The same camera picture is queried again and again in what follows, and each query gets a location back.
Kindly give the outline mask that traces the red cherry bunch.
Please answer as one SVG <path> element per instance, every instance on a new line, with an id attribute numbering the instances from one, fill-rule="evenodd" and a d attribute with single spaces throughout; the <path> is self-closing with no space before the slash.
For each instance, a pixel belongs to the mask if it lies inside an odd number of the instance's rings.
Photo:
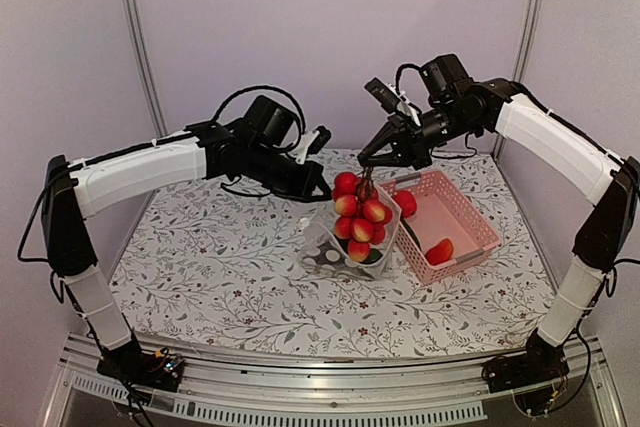
<path id="1" fill-rule="evenodd" d="M 373 168 L 360 173 L 343 171 L 334 178 L 333 235 L 347 259 L 361 265 L 382 260 L 389 240 L 389 225 L 396 217 L 393 207 L 381 197 L 373 181 Z"/>

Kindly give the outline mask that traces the red wrinkled apple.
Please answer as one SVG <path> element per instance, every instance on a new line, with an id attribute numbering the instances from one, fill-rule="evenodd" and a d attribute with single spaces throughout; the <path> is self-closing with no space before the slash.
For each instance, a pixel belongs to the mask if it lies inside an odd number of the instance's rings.
<path id="1" fill-rule="evenodd" d="M 409 218 L 416 213 L 417 201 L 410 191 L 398 190 L 392 196 L 392 199 L 400 207 L 403 218 Z"/>

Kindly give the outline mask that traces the clear zip top bag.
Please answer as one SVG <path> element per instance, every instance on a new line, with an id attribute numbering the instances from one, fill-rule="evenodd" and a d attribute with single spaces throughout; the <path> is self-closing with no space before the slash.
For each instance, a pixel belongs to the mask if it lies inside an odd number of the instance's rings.
<path id="1" fill-rule="evenodd" d="M 338 192 L 302 220 L 298 261 L 308 270 L 378 279 L 390 267 L 401 219 L 401 208 L 380 184 Z"/>

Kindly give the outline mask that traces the dark purple eggplant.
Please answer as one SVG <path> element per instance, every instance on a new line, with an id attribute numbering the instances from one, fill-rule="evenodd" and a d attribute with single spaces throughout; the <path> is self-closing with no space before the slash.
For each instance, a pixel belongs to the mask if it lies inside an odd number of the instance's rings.
<path id="1" fill-rule="evenodd" d="M 342 251 L 330 242 L 308 248 L 302 255 L 301 264 L 308 268 L 334 272 L 348 267 Z"/>

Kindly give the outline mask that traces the pink plastic basket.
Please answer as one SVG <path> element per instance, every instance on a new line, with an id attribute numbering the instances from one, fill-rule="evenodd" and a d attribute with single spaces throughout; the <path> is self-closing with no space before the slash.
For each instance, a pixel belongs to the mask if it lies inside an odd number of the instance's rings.
<path id="1" fill-rule="evenodd" d="M 423 171 L 380 183 L 391 195 L 410 191 L 417 201 L 416 213 L 406 219 L 421 243 L 412 242 L 403 226 L 396 245 L 424 285 L 439 282 L 485 260 L 500 244 L 500 238 L 485 217 L 440 170 Z M 432 266 L 425 253 L 444 238 L 454 246 L 451 260 Z"/>

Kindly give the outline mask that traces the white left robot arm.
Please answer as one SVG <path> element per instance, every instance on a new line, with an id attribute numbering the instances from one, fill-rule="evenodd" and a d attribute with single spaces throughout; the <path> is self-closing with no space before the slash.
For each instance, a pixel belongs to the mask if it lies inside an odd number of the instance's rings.
<path id="1" fill-rule="evenodd" d="M 307 131 L 299 107 L 287 109 L 259 95 L 227 124 L 212 118 L 102 156 L 49 161 L 41 201 L 46 261 L 104 349 L 104 359 L 126 380 L 141 380 L 149 362 L 98 267 L 86 220 L 159 188 L 217 177 L 254 180 L 285 200 L 328 200 L 323 168 L 311 157 L 330 137 L 323 126 Z"/>

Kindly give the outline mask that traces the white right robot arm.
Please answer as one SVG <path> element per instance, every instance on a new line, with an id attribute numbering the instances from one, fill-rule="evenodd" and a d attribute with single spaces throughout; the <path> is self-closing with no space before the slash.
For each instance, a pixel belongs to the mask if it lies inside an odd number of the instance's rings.
<path id="1" fill-rule="evenodd" d="M 495 357 L 483 367 L 484 380 L 496 390 L 565 375 L 563 346 L 597 303 L 633 226 L 639 163 L 600 146 L 522 84 L 503 78 L 474 80 L 454 54 L 438 56 L 418 72 L 428 91 L 430 108 L 424 113 L 408 113 L 399 91 L 380 79 L 366 83 L 366 91 L 389 117 L 359 153 L 361 166 L 421 169 L 431 165 L 434 148 L 452 139 L 498 133 L 562 174 L 593 207 L 575 236 L 556 297 L 524 352 Z"/>

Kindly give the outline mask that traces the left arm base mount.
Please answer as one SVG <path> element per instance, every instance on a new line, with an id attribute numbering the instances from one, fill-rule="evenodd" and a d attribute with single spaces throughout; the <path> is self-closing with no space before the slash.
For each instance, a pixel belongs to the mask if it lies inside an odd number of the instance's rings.
<path id="1" fill-rule="evenodd" d="M 184 372 L 184 357 L 166 349 L 149 353 L 139 346 L 123 346 L 106 350 L 97 372 L 128 385 L 177 392 Z"/>

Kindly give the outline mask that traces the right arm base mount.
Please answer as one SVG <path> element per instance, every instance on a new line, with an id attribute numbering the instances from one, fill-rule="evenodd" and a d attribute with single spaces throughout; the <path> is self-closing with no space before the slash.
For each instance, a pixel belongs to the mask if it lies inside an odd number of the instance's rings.
<path id="1" fill-rule="evenodd" d="M 528 342 L 514 356 L 496 356 L 482 367 L 481 377 L 491 393 L 521 389 L 514 397 L 518 410 L 530 417 L 548 414 L 566 391 L 569 367 L 562 347 Z"/>

